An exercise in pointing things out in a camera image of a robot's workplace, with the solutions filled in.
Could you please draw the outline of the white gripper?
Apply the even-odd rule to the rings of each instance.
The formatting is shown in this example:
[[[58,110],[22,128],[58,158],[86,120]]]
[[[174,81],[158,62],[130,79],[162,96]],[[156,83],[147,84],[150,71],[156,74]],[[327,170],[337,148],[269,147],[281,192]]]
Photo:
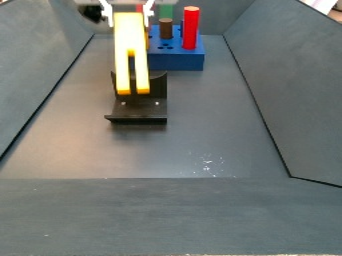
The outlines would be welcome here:
[[[154,16],[154,5],[175,5],[179,0],[72,0],[76,5],[100,5],[102,16],[107,18],[110,27],[114,27],[112,5],[143,5],[144,26],[150,26],[150,18]]]

